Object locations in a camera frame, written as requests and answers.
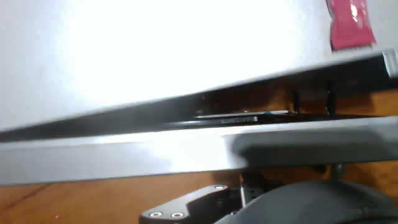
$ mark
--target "red packet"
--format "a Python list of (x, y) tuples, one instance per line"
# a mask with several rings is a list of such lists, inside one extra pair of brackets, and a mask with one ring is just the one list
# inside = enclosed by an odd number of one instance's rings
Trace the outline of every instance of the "red packet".
[(331, 25), (331, 44), (334, 50), (376, 43), (366, 0), (328, 0), (328, 3), (334, 14)]

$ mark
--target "silver metal edge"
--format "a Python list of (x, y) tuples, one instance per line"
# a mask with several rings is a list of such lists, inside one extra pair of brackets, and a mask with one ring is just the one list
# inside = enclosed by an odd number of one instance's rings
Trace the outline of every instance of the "silver metal edge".
[(383, 51), (384, 61), (386, 63), (387, 73), (390, 78), (398, 75), (398, 56), (395, 49)]
[(0, 144), (0, 185), (398, 159), (398, 117)]

